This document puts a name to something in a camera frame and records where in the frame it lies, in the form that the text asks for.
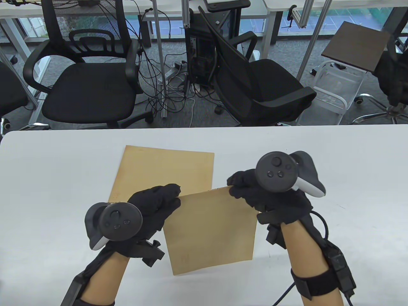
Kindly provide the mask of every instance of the forearm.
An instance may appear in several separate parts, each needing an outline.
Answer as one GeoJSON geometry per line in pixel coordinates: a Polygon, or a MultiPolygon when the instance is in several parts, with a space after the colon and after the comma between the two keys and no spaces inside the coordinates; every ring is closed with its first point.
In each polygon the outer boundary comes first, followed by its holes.
{"type": "MultiPolygon", "coordinates": [[[[281,229],[292,270],[296,276],[313,277],[329,269],[320,247],[307,233],[300,221],[291,224],[282,223],[281,229]]],[[[313,297],[311,301],[302,296],[302,300],[305,306],[344,306],[339,289],[313,297]]]]}
{"type": "Polygon", "coordinates": [[[91,277],[81,300],[92,305],[111,305],[115,301],[128,262],[128,257],[113,253],[91,277]]]}

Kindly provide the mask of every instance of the brown paper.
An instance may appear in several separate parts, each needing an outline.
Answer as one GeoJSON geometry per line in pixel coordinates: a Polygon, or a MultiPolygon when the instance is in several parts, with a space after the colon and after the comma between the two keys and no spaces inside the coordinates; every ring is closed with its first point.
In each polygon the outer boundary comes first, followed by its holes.
{"type": "Polygon", "coordinates": [[[252,260],[257,212],[229,187],[180,197],[164,235],[173,274],[252,260]]]}
{"type": "Polygon", "coordinates": [[[137,191],[178,184],[181,194],[211,190],[214,153],[126,146],[109,202],[126,202],[137,191]]]}

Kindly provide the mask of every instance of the glove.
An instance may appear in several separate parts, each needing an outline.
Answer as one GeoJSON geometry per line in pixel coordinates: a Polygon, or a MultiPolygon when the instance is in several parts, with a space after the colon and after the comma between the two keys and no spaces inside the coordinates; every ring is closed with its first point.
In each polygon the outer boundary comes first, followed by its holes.
{"type": "Polygon", "coordinates": [[[228,180],[231,196],[245,201],[257,211],[261,224],[280,225],[293,223],[308,215],[313,209],[305,193],[301,190],[288,190],[272,193],[263,189],[255,177],[255,169],[238,171],[228,180]]]}
{"type": "Polygon", "coordinates": [[[142,227],[132,238],[125,241],[109,241],[106,246],[126,257],[144,257],[139,246],[148,244],[157,231],[164,226],[164,221],[180,207],[180,186],[168,184],[136,192],[128,203],[136,206],[143,216],[142,227]]]}

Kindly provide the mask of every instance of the black office chair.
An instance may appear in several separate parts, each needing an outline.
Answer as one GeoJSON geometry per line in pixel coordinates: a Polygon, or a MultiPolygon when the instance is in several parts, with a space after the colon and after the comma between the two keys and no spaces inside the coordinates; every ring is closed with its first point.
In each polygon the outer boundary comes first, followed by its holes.
{"type": "MultiPolygon", "coordinates": [[[[0,62],[0,141],[4,137],[7,130],[11,128],[10,121],[3,116],[26,106],[29,102],[27,94],[15,73],[7,67],[3,62],[0,62]]],[[[21,131],[31,129],[49,129],[48,124],[34,123],[21,128],[21,131]]]]}
{"type": "Polygon", "coordinates": [[[49,40],[41,43],[24,66],[24,79],[48,95],[42,113],[48,119],[67,123],[106,123],[108,128],[126,128],[153,113],[128,118],[138,81],[137,40],[130,38],[122,0],[42,0],[49,40]],[[66,68],[52,88],[34,80],[34,65],[47,55],[61,55],[75,64],[66,68]],[[126,63],[85,63],[83,57],[113,56],[126,63]]]}
{"type": "Polygon", "coordinates": [[[361,104],[368,100],[377,106],[381,112],[364,115],[354,119],[350,124],[359,124],[373,118],[390,118],[393,124],[398,124],[397,118],[407,123],[408,116],[404,110],[408,104],[408,50],[403,54],[396,53],[395,40],[387,44],[373,75],[378,79],[380,89],[387,95],[390,106],[386,106],[372,95],[363,93],[354,102],[361,104]]]}
{"type": "Polygon", "coordinates": [[[269,126],[294,121],[311,105],[316,92],[303,87],[282,66],[264,59],[249,62],[257,42],[253,32],[225,40],[199,7],[217,50],[213,73],[215,91],[225,108],[242,126],[269,126]],[[250,40],[246,56],[236,46],[250,40]]]}

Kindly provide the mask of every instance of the black chair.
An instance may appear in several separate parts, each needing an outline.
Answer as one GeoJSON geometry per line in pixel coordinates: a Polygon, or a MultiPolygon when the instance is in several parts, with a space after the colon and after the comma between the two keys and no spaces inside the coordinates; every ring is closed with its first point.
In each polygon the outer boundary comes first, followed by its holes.
{"type": "MultiPolygon", "coordinates": [[[[0,141],[7,130],[11,128],[10,121],[3,116],[26,106],[29,102],[27,94],[15,73],[3,62],[0,62],[0,141]]],[[[48,124],[29,124],[20,130],[31,130],[34,128],[49,129],[48,124]]]]}
{"type": "Polygon", "coordinates": [[[316,92],[303,87],[288,71],[272,60],[249,62],[257,42],[253,32],[227,41],[211,25],[199,7],[217,50],[213,72],[215,91],[225,108],[242,126],[269,126],[294,121],[311,105],[316,92]],[[250,40],[246,56],[237,45],[250,40]]]}
{"type": "Polygon", "coordinates": [[[398,124],[397,118],[407,123],[408,116],[404,110],[408,104],[408,50],[403,54],[396,53],[395,40],[391,39],[387,44],[378,62],[373,75],[378,79],[378,85],[382,92],[387,95],[390,106],[386,106],[372,95],[363,93],[358,95],[354,102],[361,104],[364,100],[372,102],[381,112],[364,115],[354,119],[350,124],[359,124],[373,118],[390,118],[393,124],[398,124]]]}
{"type": "Polygon", "coordinates": [[[122,0],[42,0],[49,40],[41,43],[25,63],[23,76],[33,88],[48,95],[43,115],[67,123],[106,123],[108,128],[126,128],[145,119],[151,111],[128,118],[136,94],[143,93],[136,57],[140,44],[131,39],[122,0]],[[34,65],[47,55],[61,55],[75,64],[66,68],[52,88],[34,80],[34,65]],[[83,57],[126,58],[121,63],[86,63],[83,57]]]}

